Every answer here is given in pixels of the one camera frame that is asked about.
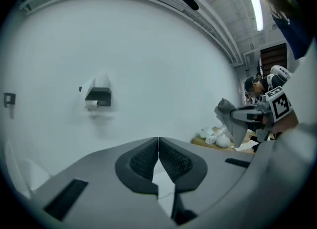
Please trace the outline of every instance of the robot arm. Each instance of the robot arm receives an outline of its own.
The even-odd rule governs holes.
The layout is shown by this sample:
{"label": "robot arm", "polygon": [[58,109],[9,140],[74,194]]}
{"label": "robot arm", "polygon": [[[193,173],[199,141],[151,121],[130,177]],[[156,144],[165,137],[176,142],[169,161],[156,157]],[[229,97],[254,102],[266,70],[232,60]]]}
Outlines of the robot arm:
{"label": "robot arm", "polygon": [[[256,130],[258,141],[265,141],[274,124],[291,112],[291,105],[282,87],[278,86],[261,95],[256,105],[237,108],[226,99],[222,99],[214,111],[233,135],[234,147],[240,147],[248,128]],[[264,115],[269,119],[266,125],[262,124]]]}

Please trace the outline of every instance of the ceiling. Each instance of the ceiling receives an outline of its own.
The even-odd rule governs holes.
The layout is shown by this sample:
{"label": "ceiling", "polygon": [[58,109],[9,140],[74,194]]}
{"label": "ceiling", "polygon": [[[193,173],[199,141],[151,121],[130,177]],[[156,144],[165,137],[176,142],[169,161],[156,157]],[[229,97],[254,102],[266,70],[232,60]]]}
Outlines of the ceiling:
{"label": "ceiling", "polygon": [[[31,15],[64,0],[19,0],[18,7]],[[285,43],[271,17],[268,6],[261,0],[264,29],[256,29],[250,0],[196,0],[200,9],[193,11],[182,0],[147,0],[166,7],[187,18],[227,55],[236,69],[258,65],[260,50]]]}

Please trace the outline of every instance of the cap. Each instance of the cap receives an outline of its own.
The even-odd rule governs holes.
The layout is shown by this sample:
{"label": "cap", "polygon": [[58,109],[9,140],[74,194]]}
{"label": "cap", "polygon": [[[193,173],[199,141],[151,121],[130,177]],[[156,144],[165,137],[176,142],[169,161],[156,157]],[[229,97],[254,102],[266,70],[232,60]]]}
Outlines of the cap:
{"label": "cap", "polygon": [[253,77],[249,77],[245,83],[244,83],[244,89],[248,92],[249,89],[253,86],[254,83],[257,83],[258,80],[253,78]]}

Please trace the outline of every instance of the black slot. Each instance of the black slot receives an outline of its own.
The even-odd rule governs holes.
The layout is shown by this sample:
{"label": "black slot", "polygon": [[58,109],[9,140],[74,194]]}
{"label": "black slot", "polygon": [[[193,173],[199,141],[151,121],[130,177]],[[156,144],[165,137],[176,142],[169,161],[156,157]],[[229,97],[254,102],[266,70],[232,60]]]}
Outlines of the black slot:
{"label": "black slot", "polygon": [[243,160],[237,160],[237,159],[233,159],[233,158],[226,159],[225,162],[239,166],[239,167],[243,167],[243,168],[248,168],[250,165],[250,162],[243,161]]}
{"label": "black slot", "polygon": [[72,180],[44,210],[54,218],[62,221],[87,185],[88,182],[86,181],[79,179]]}

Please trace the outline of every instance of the ceiling light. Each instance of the ceiling light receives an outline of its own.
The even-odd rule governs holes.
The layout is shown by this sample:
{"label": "ceiling light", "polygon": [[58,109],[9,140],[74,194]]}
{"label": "ceiling light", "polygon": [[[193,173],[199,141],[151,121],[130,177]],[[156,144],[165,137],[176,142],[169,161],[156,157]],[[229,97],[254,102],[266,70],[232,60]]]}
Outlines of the ceiling light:
{"label": "ceiling light", "polygon": [[261,3],[260,0],[251,0],[254,14],[256,16],[256,22],[257,22],[257,30],[262,31],[263,30],[263,17],[262,17],[262,9],[261,9]]}

